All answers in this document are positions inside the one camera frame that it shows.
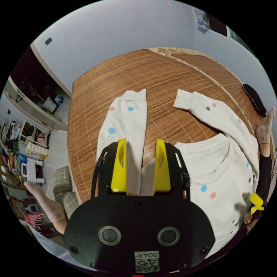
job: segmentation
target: cabinet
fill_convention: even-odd
[[[18,140],[28,145],[29,143],[48,148],[49,133],[45,132],[32,123],[24,120]]]

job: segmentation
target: red cloth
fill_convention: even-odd
[[[44,237],[50,239],[57,236],[54,226],[52,230],[50,228],[45,228],[43,224],[41,224],[41,219],[47,217],[45,213],[26,214],[24,217],[27,223]]]
[[[30,199],[30,198],[24,198],[24,207],[28,207],[28,205],[35,205],[37,202],[35,199]]]

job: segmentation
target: white sweatshirt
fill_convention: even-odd
[[[189,110],[224,134],[175,146],[187,166],[191,201],[208,216],[215,244],[207,257],[224,247],[239,230],[259,179],[258,142],[240,118],[223,102],[197,92],[178,90],[175,108]],[[140,195],[151,195],[155,161],[142,168]]]

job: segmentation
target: white wall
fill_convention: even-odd
[[[191,8],[181,2],[104,0],[63,17],[34,44],[72,91],[79,76],[110,58],[151,47],[192,48],[193,35]]]
[[[36,127],[49,132],[50,130],[45,128],[44,126],[38,124],[28,116],[26,116],[24,113],[19,111],[6,97],[4,92],[1,95],[0,98],[0,125],[3,124],[3,122],[9,123],[11,120],[23,124],[24,120],[29,121],[30,123],[34,124]]]
[[[259,94],[267,110],[272,107],[277,108],[274,89],[261,63],[235,40],[214,31],[207,31],[206,33],[200,31],[197,28],[195,12],[193,15],[194,49],[213,57],[234,72],[242,82],[252,86]],[[272,134],[277,146],[277,116],[272,125]]]

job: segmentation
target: chair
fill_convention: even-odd
[[[70,219],[79,204],[73,192],[68,166],[55,171],[52,182],[47,188],[46,196],[51,200],[61,203],[67,219]]]

